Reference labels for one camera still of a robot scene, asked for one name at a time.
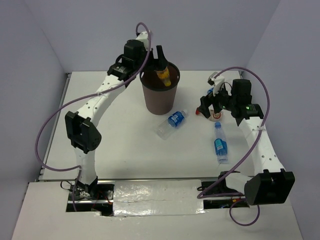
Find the red cap plastic bottle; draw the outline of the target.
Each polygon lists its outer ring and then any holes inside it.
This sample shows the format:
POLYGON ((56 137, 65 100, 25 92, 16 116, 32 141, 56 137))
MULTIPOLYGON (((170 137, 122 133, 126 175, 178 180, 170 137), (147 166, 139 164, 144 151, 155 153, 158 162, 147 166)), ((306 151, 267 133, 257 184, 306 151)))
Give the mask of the red cap plastic bottle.
POLYGON ((216 113, 213 109, 209 109, 209 112, 210 112, 210 116, 208 118, 206 118, 204 114, 199 111, 198 108, 196 109, 195 114, 211 122, 219 122, 223 118, 223 111, 216 113))

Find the yellow cap plastic bottle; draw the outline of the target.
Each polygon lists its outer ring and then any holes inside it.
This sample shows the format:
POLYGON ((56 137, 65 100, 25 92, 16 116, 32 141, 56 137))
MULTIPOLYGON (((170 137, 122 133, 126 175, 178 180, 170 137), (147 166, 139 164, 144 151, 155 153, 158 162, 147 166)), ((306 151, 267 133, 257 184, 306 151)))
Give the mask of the yellow cap plastic bottle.
POLYGON ((171 79, 170 79, 170 71, 169 68, 166 67, 164 70, 156 70, 155 71, 157 77, 162 81, 165 87, 171 86, 171 79))

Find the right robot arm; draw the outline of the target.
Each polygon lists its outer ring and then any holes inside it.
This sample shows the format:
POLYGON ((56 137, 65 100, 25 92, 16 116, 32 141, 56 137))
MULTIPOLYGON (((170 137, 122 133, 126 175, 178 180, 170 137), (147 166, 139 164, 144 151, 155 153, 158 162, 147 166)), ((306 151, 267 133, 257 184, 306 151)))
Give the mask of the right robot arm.
POLYGON ((213 91, 200 98, 198 112, 209 118, 210 106, 216 113, 229 111, 250 149, 234 167, 204 189, 197 198, 209 197, 208 191, 217 185, 221 195, 242 194, 251 206, 285 203, 295 183, 295 176, 293 172, 285 170, 274 151, 265 128, 267 114, 258 104, 252 103, 251 82, 235 79, 231 91, 226 90, 223 77, 214 77, 208 83, 213 91))

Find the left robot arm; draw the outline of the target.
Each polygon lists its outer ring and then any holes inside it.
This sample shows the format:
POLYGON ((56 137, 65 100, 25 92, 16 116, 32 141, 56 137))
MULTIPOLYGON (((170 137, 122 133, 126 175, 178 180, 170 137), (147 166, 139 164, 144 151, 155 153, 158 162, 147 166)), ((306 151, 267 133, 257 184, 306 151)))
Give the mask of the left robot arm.
POLYGON ((96 95, 76 112, 68 111, 65 115, 67 137, 74 149, 76 163, 81 167, 75 187, 86 199, 93 199, 98 194, 95 150, 102 140, 97 129, 99 121, 116 97, 126 89, 129 85, 127 80, 133 78, 135 73, 165 70, 168 61, 161 45, 156 46, 156 52, 157 58, 154 58, 153 52, 148 52, 141 40, 128 40, 123 54, 109 67, 96 95))

